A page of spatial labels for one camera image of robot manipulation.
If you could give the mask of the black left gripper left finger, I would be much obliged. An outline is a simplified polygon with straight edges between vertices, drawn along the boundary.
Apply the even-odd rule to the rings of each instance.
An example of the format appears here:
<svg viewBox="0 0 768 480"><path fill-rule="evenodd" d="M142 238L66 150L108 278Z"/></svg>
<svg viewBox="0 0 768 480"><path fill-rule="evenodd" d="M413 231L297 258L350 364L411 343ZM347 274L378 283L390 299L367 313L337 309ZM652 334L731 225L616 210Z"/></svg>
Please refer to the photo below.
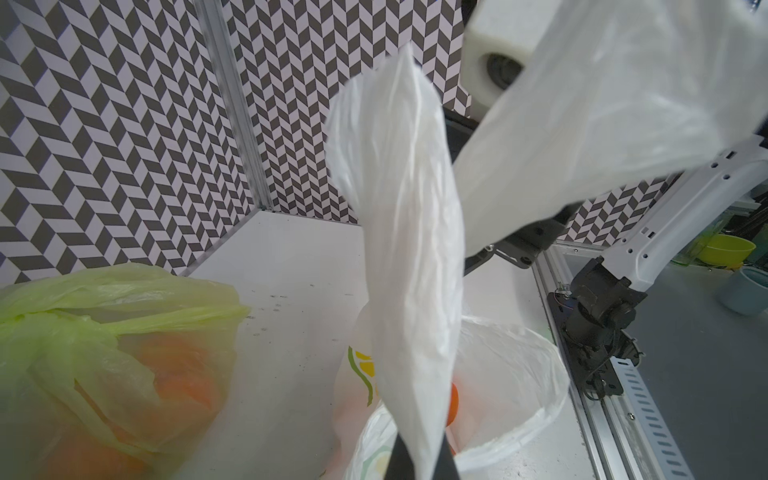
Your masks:
<svg viewBox="0 0 768 480"><path fill-rule="evenodd" d="M407 447L400 435L397 435L387 470L385 480L414 480L414 465Z"/></svg>

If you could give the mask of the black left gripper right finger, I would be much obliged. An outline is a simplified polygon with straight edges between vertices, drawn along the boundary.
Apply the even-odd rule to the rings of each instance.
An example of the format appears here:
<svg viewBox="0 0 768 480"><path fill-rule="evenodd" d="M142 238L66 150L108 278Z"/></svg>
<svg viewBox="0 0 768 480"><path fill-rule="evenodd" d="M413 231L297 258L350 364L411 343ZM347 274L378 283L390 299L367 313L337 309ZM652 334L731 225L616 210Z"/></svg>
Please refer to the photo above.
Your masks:
<svg viewBox="0 0 768 480"><path fill-rule="evenodd" d="M433 480L460 480L454 454L446 436L442 439L440 452L435 466Z"/></svg>

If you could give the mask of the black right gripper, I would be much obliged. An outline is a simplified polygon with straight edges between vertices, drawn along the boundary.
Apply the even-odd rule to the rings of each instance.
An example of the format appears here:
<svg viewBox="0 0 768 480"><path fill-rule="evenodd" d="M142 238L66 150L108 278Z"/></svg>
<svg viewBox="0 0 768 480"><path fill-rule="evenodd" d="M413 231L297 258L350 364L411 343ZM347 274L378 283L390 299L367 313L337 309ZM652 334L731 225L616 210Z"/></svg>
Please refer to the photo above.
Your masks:
<svg viewBox="0 0 768 480"><path fill-rule="evenodd" d="M448 149L454 163L479 123L447 107L443 108ZM550 218L528 224L505 238L484 247L479 253L465 259L464 272L471 273L494 255L520 269L528 269L538 255L547 250L566 230L582 203L566 205Z"/></svg>

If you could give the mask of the orange fruit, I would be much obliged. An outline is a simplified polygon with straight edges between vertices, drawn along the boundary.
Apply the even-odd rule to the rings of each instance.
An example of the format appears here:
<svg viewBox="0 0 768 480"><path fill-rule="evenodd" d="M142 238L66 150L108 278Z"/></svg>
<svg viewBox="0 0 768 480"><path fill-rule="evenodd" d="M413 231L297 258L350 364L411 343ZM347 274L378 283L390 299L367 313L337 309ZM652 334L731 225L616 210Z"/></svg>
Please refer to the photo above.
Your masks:
<svg viewBox="0 0 768 480"><path fill-rule="evenodd" d="M449 410L448 410L448 416L446 421L446 426L449 427L452 425L452 423L455 421L455 418L458 413L459 409L459 392L457 386L452 383L451 384L451 395L450 395L450 404L449 404Z"/></svg>

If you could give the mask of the white printed plastic bag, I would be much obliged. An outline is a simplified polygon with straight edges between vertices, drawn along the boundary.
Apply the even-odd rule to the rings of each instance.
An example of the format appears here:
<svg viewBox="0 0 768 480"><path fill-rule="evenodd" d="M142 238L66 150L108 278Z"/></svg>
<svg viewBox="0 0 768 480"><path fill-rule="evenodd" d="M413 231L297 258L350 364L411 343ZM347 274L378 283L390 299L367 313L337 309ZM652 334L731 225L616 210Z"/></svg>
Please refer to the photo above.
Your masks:
<svg viewBox="0 0 768 480"><path fill-rule="evenodd" d="M410 475L437 472L468 254L569 203L699 166L767 110L767 14L743 1L566 1L457 160L404 48L326 122L364 230L375 380Z"/></svg>

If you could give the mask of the yellow-green plastic bag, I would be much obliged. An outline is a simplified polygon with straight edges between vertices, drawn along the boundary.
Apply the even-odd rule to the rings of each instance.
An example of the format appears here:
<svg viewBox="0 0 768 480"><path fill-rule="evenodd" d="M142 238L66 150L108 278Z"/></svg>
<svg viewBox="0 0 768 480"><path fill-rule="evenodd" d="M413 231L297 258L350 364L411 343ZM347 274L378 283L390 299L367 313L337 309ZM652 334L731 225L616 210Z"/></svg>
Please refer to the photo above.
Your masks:
<svg viewBox="0 0 768 480"><path fill-rule="evenodd" d="M249 314L138 263L1 291L1 475L168 479L222 410Z"/></svg>

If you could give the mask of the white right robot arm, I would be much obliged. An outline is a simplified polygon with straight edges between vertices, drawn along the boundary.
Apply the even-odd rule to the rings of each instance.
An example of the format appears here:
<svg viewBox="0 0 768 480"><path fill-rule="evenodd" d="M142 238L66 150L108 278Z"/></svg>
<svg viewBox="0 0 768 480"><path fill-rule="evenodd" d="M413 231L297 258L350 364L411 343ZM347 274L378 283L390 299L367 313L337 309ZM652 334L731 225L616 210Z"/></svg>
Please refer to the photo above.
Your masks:
<svg viewBox="0 0 768 480"><path fill-rule="evenodd" d="M566 295L549 294L581 393L591 400L622 394L611 360L640 361L640 351L625 332L636 307L687 243L766 178L767 128L761 126L706 165L683 173L626 237L575 275Z"/></svg>

